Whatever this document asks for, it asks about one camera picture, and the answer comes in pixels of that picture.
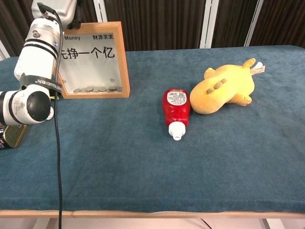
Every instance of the curtain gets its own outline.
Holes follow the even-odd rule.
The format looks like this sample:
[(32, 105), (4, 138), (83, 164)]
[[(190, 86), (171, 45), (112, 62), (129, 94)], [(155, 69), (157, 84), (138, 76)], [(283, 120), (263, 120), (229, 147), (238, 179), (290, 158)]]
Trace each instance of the curtain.
[(127, 51), (199, 48), (205, 0), (105, 0)]
[[(34, 20), (33, 0), (0, 0), (0, 40), (10, 56), (18, 56)], [(93, 0), (84, 0), (82, 22), (97, 22)]]
[(257, 0), (219, 0), (212, 48), (243, 46)]
[(305, 0), (264, 0), (250, 45), (305, 48)]

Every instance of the yellow plush toy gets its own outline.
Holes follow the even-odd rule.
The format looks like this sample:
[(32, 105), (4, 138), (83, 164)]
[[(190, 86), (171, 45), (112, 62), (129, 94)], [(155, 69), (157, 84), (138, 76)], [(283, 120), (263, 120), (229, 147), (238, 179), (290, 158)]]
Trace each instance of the yellow plush toy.
[(250, 104), (249, 95), (254, 91), (252, 75), (263, 72), (265, 67), (259, 62), (250, 69), (254, 63), (255, 58), (252, 58), (242, 66), (227, 64), (216, 70), (208, 68), (204, 80), (190, 94), (193, 110), (207, 115), (218, 111), (225, 103)]

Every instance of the red bottle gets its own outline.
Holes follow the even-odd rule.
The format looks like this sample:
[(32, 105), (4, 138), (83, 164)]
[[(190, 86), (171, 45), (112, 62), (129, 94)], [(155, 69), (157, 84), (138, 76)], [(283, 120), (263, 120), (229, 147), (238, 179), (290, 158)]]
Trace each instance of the red bottle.
[(163, 96), (162, 108), (168, 133), (179, 141), (189, 123), (191, 103), (188, 92), (183, 89), (168, 89)]

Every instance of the wooden table edge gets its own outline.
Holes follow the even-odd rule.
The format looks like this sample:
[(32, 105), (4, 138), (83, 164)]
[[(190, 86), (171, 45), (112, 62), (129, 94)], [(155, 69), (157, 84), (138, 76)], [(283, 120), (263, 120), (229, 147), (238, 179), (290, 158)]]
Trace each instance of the wooden table edge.
[[(305, 219), (305, 213), (290, 212), (130, 212), (130, 211), (63, 211), (65, 218), (260, 218), (260, 219)], [(0, 210), (0, 218), (57, 218), (58, 211)]]

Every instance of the picture frame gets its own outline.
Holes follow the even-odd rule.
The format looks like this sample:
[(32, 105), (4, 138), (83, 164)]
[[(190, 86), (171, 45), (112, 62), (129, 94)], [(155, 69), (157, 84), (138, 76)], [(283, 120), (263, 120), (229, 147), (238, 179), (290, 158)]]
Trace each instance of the picture frame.
[(65, 30), (59, 83), (64, 99), (127, 98), (130, 85), (120, 21)]

